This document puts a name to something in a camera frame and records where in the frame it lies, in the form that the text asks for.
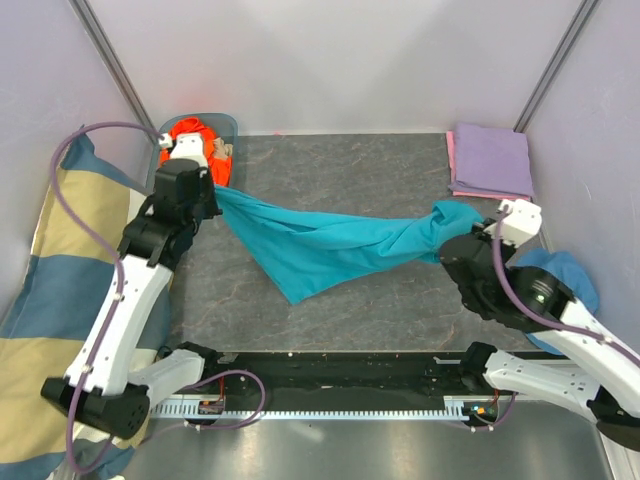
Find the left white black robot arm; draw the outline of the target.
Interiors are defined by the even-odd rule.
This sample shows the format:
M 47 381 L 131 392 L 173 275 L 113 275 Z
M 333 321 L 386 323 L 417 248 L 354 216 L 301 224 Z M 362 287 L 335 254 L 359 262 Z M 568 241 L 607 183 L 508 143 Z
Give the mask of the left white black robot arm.
M 176 349 L 137 371 L 130 364 L 201 222 L 220 212 L 204 161 L 171 159 L 156 171 L 153 193 L 123 231 L 114 276 L 88 338 L 65 373 L 47 378 L 41 388 L 42 397 L 71 422 L 130 439 L 170 395 L 187 386 L 198 393 L 216 388 L 218 367 L 192 350 Z

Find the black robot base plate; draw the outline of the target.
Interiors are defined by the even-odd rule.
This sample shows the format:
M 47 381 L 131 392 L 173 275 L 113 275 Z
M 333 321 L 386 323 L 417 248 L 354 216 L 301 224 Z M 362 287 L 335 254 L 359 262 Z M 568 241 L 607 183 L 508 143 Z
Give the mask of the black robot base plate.
M 266 412 L 431 410 L 446 396 L 491 400 L 494 389 L 460 377 L 461 352 L 242 352 L 206 360 L 203 377 L 251 372 Z

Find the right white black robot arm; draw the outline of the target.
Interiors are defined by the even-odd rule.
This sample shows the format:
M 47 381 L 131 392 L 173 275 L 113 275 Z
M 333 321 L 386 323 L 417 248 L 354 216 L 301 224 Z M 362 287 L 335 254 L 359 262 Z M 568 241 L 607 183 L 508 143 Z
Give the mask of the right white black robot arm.
M 475 342 L 458 368 L 460 386 L 473 394 L 491 387 L 532 396 L 582 416 L 609 440 L 638 450 L 638 353 L 556 276 L 535 266 L 507 267 L 518 245 L 501 238 L 499 224 L 488 220 L 446 241 L 440 262 L 465 308 L 549 344 L 577 369 L 529 363 Z

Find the teal t shirt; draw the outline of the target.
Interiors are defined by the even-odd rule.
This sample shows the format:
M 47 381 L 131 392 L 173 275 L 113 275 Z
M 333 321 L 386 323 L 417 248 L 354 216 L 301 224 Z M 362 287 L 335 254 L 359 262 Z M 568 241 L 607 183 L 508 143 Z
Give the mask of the teal t shirt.
M 419 260 L 439 262 L 448 240 L 483 217 L 456 201 L 437 201 L 420 218 L 375 218 L 297 211 L 219 187 L 223 218 L 291 304 L 336 285 Z

